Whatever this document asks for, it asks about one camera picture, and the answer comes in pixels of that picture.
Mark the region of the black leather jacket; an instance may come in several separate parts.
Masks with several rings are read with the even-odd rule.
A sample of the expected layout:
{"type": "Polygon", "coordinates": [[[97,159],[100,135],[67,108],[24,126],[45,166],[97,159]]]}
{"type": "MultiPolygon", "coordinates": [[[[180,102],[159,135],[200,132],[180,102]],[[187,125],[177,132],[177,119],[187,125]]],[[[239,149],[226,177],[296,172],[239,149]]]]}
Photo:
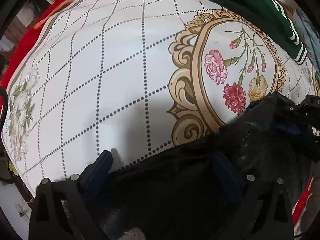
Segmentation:
{"type": "Polygon", "coordinates": [[[110,239],[137,228],[146,239],[217,239],[228,175],[218,156],[250,160],[280,154],[290,160],[291,209],[319,160],[319,139],[290,118],[295,104],[278,94],[252,102],[218,133],[163,151],[109,174],[98,223],[110,239]]]}

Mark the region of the light blue jacket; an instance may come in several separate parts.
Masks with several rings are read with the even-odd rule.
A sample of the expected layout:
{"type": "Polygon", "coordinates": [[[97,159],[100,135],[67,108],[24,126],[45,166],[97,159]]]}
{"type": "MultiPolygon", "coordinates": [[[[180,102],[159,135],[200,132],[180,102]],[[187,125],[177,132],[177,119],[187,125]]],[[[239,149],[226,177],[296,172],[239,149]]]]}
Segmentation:
{"type": "Polygon", "coordinates": [[[319,33],[300,8],[293,13],[293,19],[298,35],[308,51],[307,56],[319,74],[319,33]]]}

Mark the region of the white floral quilted sheet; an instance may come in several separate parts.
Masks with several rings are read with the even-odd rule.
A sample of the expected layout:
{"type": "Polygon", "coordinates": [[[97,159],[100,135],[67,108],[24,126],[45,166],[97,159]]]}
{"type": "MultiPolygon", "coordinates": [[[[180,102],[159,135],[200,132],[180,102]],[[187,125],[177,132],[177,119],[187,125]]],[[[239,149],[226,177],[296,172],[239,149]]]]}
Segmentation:
{"type": "Polygon", "coordinates": [[[319,94],[262,30],[211,0],[72,0],[10,78],[5,149],[32,196],[104,150],[113,169],[217,131],[253,101],[319,94]]]}

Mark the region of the red floral blanket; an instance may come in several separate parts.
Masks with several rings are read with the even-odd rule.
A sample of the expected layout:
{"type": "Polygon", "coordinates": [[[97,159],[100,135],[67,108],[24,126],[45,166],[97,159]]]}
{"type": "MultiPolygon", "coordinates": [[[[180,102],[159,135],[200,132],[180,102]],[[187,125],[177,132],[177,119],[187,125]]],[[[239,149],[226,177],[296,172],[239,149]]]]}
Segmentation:
{"type": "Polygon", "coordinates": [[[17,18],[17,13],[30,0],[1,0],[1,38],[9,41],[9,51],[1,49],[1,87],[7,88],[8,82],[25,55],[36,43],[44,21],[52,14],[64,9],[72,0],[53,0],[44,6],[27,26],[17,18]]]}

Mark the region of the green folded garment white stripes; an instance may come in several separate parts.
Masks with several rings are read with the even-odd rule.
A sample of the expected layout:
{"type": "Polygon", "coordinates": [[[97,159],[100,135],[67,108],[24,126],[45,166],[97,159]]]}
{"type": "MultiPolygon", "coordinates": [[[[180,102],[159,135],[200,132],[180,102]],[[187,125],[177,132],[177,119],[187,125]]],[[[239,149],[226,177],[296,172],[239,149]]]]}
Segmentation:
{"type": "Polygon", "coordinates": [[[302,64],[307,49],[284,7],[277,0],[211,0],[242,16],[281,46],[297,63],[302,64]]]}

